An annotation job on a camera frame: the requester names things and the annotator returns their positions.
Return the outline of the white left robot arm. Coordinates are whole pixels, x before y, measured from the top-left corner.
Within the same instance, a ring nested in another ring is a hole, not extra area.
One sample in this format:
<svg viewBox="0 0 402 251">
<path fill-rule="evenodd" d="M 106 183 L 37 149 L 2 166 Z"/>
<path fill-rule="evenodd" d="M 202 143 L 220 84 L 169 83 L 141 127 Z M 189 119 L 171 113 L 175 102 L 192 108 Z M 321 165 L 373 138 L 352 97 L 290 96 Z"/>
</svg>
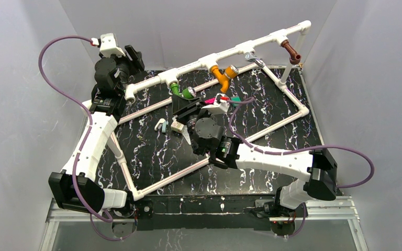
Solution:
<svg viewBox="0 0 402 251">
<path fill-rule="evenodd" d="M 103 189 L 96 182 L 96 170 L 106 145 L 109 145 L 122 161 L 125 157 L 113 133 L 124 112 L 129 77 L 144 71 L 142 53 L 131 45 L 125 46 L 125 54 L 100 54 L 95 64 L 96 84 L 91 92 L 88 109 L 92 116 L 90 133 L 84 132 L 75 151 L 60 172 L 52 172 L 48 183 L 61 209 L 90 213 L 115 208 L 123 218 L 132 216 L 135 203 L 129 200 L 130 192 Z"/>
</svg>

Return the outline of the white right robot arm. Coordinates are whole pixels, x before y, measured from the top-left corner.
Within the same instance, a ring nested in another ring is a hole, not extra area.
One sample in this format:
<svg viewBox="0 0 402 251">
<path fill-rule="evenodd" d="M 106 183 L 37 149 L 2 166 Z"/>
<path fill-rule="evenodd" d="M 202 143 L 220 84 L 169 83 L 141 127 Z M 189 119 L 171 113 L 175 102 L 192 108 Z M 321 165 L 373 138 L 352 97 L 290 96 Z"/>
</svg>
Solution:
<svg viewBox="0 0 402 251">
<path fill-rule="evenodd" d="M 288 216 L 301 203 L 311 199 L 332 201 L 337 196 L 337 164 L 326 149 L 301 152 L 263 147 L 245 141 L 235 134 L 226 136 L 225 129 L 212 119 L 238 104 L 218 94 L 208 104 L 201 98 L 172 95 L 173 116 L 187 126 L 193 153 L 208 155 L 208 162 L 222 169 L 260 169 L 295 177 L 288 186 L 278 188 L 274 211 Z"/>
</svg>

